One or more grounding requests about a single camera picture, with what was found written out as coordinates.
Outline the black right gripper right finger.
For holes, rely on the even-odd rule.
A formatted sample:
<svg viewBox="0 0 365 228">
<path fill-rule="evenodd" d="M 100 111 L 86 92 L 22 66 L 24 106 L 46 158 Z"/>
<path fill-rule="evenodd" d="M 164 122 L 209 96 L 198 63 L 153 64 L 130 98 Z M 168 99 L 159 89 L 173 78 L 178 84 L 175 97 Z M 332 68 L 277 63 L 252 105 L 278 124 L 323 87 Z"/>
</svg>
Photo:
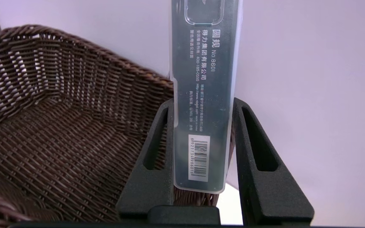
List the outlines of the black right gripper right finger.
<svg viewBox="0 0 365 228">
<path fill-rule="evenodd" d="M 244 101 L 235 98 L 233 129 L 242 220 L 255 226 L 309 226 L 314 209 Z"/>
</svg>

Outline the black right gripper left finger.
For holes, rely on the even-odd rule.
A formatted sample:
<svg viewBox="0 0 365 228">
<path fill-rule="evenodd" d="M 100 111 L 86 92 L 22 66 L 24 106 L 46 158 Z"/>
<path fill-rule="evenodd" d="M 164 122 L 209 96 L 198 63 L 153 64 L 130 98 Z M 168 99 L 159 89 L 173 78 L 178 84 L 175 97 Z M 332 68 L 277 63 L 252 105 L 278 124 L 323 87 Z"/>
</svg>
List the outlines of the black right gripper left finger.
<svg viewBox="0 0 365 228">
<path fill-rule="evenodd" d="M 144 221 L 152 208 L 173 205 L 173 109 L 173 99 L 164 102 L 152 122 L 137 162 L 116 204 L 116 210 L 123 222 Z M 164 167 L 162 170 L 155 170 L 164 128 Z"/>
</svg>

